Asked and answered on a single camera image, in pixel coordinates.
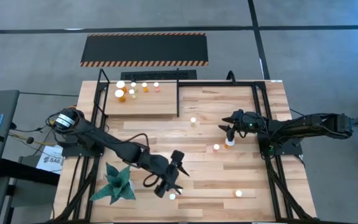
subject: white paper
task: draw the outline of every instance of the white paper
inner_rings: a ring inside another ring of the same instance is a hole
[[[63,167],[62,147],[56,145],[45,146],[44,153],[42,153],[37,164],[37,169],[51,171],[60,174]]]

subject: artificial plant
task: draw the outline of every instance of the artificial plant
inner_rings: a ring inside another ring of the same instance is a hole
[[[92,195],[90,200],[98,200],[106,196],[111,196],[110,205],[116,202],[119,198],[135,200],[134,191],[129,183],[129,170],[130,166],[127,166],[122,171],[118,170],[112,165],[106,163],[108,184],[104,186],[100,191]]]

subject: wooden platform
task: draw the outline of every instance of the wooden platform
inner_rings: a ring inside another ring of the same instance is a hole
[[[291,119],[283,83],[266,81],[270,108],[274,118]],[[78,109],[91,117],[90,99],[93,99],[96,82],[83,82]],[[180,117],[175,116],[120,116],[108,118],[109,134],[127,139],[138,133],[147,133],[152,153],[170,158],[173,150],[185,153],[184,168],[190,177],[180,175],[177,184],[184,188],[176,200],[154,195],[154,188],[143,187],[148,173],[132,169],[137,200],[120,200],[109,205],[109,198],[93,204],[91,222],[250,222],[274,221],[272,199],[264,161],[260,158],[255,135],[236,138],[236,145],[223,149],[225,133],[218,128],[225,124],[221,118],[230,116],[239,108],[254,111],[254,101],[249,87],[181,87]],[[190,118],[197,118],[194,127]],[[213,152],[213,144],[220,144]],[[290,192],[310,215],[315,216],[314,205],[303,165],[293,156],[282,156],[283,168]],[[55,198],[55,212],[59,214],[67,202],[76,158],[65,160]],[[107,184],[106,162],[118,169],[126,165],[114,152],[106,150],[101,158],[96,190]],[[77,172],[74,192],[80,172]],[[243,197],[234,196],[241,190]],[[278,194],[282,216],[285,209]],[[80,217],[85,215],[82,201]]]
[[[141,87],[142,83],[137,84],[136,99],[132,99],[127,92],[126,100],[120,103],[114,95],[117,87],[110,84],[107,95],[106,111],[108,115],[167,115],[177,114],[177,84],[176,82],[160,82],[160,91],[154,91],[153,83],[147,84],[149,91],[145,93]]]

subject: green plant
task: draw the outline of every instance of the green plant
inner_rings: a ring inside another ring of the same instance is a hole
[[[115,167],[106,163],[106,178],[109,183],[100,191],[92,195],[90,200],[98,200],[106,196],[111,196],[110,205],[116,202],[120,197],[135,200],[134,191],[129,183],[129,175],[131,173],[129,168],[130,166],[127,166],[125,169],[118,172]]]

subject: gray floor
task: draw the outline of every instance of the gray floor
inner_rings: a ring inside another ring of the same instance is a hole
[[[358,0],[254,2],[260,26],[358,25]],[[213,25],[252,25],[247,1],[0,0],[0,29]],[[209,66],[190,67],[199,79],[224,78],[228,70],[237,79],[262,78],[252,31],[207,36]],[[86,34],[0,34],[0,90],[78,94],[81,82],[98,73],[79,66],[85,40]],[[262,40],[271,79],[284,81],[291,108],[358,116],[358,30],[263,31]],[[161,68],[105,71],[117,79],[123,71],[154,69]],[[21,95],[14,121],[22,129],[36,128],[48,114],[75,102],[75,97]],[[313,138],[302,146],[318,216],[358,223],[358,127],[348,140]],[[17,160],[32,153],[9,140],[4,157]],[[50,205],[24,208],[13,223],[40,222],[49,215]]]

